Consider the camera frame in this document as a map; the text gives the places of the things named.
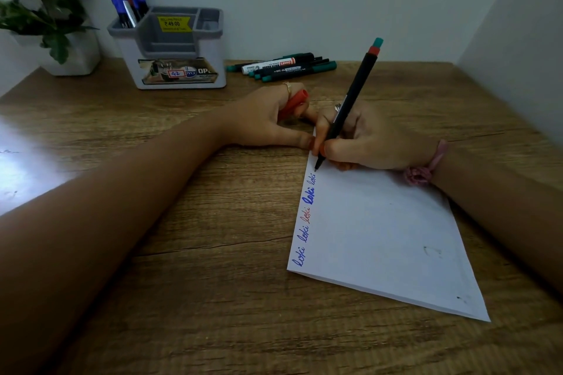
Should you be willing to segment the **person's right hand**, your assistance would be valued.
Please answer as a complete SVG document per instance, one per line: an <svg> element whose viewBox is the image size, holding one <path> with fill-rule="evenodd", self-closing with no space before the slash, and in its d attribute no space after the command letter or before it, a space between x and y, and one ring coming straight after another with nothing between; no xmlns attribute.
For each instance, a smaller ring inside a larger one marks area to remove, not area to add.
<svg viewBox="0 0 563 375"><path fill-rule="evenodd" d="M316 120L311 121L316 130L312 152L314 156L325 157L325 137L336 110L329 107L315 112ZM425 166L432 159L440 141L402 127L365 101L356 101L338 138L365 140L367 164L362 166L395 171ZM342 171L360 166L326 160Z"/></svg>

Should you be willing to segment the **person's left hand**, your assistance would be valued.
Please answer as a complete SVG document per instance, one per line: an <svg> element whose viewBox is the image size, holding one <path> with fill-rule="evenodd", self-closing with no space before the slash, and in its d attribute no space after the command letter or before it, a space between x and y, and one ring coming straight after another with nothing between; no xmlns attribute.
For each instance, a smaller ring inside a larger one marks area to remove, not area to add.
<svg viewBox="0 0 563 375"><path fill-rule="evenodd" d="M270 146L273 130L293 130L278 122L278 112L288 99L306 87L301 82L261 87L240 100L219 109L220 141L224 145ZM307 121L316 120L316 112L308 101L290 116Z"/></svg>

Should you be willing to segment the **red pen cap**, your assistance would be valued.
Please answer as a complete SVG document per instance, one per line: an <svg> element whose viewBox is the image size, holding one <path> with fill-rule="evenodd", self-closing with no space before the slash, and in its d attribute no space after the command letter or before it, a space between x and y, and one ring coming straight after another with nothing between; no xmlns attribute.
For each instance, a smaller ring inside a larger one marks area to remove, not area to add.
<svg viewBox="0 0 563 375"><path fill-rule="evenodd" d="M299 90L295 95L291 96L286 105L278 112L278 122L290 117L296 108L302 106L308 101L308 92L305 89Z"/></svg>

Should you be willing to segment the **black pen with red-green end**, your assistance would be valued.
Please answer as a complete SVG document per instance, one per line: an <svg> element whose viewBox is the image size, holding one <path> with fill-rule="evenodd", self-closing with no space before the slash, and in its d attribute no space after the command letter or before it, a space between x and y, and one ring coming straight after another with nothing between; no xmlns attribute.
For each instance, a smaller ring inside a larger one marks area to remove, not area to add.
<svg viewBox="0 0 563 375"><path fill-rule="evenodd" d="M353 109L354 104L360 95L360 92L369 77L372 68L374 67L378 55L381 51L381 46L384 43L384 39L377 37L373 44L370 46L367 53L358 68L356 75L346 93L344 100L342 101L339 109L335 113L333 122L330 124L329 131L325 137L327 140L336 139L340 137L343 127L348 119L351 109Z"/></svg>

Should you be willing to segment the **white paper sheet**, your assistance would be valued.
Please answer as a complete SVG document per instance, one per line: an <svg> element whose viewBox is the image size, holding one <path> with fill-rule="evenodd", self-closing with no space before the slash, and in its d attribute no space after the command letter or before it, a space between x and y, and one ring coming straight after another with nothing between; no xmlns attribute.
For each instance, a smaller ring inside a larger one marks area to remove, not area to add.
<svg viewBox="0 0 563 375"><path fill-rule="evenodd" d="M308 154L286 269L490 322L447 197L390 171L339 171Z"/></svg>

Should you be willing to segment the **person's right forearm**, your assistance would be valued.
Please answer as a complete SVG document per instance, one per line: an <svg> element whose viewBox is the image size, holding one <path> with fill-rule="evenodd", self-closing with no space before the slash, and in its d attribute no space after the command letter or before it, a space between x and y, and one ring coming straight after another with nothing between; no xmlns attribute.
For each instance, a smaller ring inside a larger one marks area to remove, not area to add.
<svg viewBox="0 0 563 375"><path fill-rule="evenodd" d="M432 184L563 296L563 191L450 147Z"/></svg>

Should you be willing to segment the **person's left forearm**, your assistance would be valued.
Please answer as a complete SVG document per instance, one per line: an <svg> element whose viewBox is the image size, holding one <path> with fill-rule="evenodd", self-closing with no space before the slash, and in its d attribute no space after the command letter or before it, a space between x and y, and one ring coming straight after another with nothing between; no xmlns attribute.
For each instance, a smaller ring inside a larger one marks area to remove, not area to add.
<svg viewBox="0 0 563 375"><path fill-rule="evenodd" d="M0 375L49 359L194 170L225 140L219 111L0 217Z"/></svg>

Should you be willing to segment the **white labelled marker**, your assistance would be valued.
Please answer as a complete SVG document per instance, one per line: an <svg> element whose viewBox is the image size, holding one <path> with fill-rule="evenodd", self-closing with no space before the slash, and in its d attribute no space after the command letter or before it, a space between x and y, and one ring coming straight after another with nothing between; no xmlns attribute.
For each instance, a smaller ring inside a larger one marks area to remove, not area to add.
<svg viewBox="0 0 563 375"><path fill-rule="evenodd" d="M296 57L286 57L286 58L263 61L259 63L252 63L243 66L242 73L244 75L249 75L251 72L255 72L257 70L261 70L265 68L290 66L295 64L296 60L297 60Z"/></svg>

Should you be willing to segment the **pink wrist band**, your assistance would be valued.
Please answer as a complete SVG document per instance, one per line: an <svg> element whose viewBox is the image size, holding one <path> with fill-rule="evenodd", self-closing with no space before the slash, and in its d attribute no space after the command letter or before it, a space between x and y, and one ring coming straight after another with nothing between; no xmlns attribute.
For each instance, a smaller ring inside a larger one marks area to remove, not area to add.
<svg viewBox="0 0 563 375"><path fill-rule="evenodd" d="M425 166L408 167L405 169L403 173L405 181L412 186L429 184L433 178L433 172L445 156L448 146L449 144L446 140L440 140L436 147L436 151L428 164Z"/></svg>

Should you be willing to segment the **grey and white desk organizer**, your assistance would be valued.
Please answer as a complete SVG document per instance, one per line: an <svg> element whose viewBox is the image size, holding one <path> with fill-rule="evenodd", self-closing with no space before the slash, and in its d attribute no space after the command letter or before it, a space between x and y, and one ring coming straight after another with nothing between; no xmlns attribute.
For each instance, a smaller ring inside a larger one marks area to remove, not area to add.
<svg viewBox="0 0 563 375"><path fill-rule="evenodd" d="M107 30L137 88L223 88L223 20L218 8L153 6L135 28Z"/></svg>

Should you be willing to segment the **white plant pot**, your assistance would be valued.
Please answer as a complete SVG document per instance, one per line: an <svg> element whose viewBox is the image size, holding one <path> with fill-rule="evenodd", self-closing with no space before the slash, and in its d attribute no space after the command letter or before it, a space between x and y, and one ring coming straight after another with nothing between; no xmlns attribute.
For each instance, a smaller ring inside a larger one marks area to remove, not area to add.
<svg viewBox="0 0 563 375"><path fill-rule="evenodd" d="M51 56L55 50L43 47L41 35L18 35L9 31L24 55L53 76L85 76L90 74L101 60L100 48L94 30L66 34L69 40L68 57L61 64Z"/></svg>

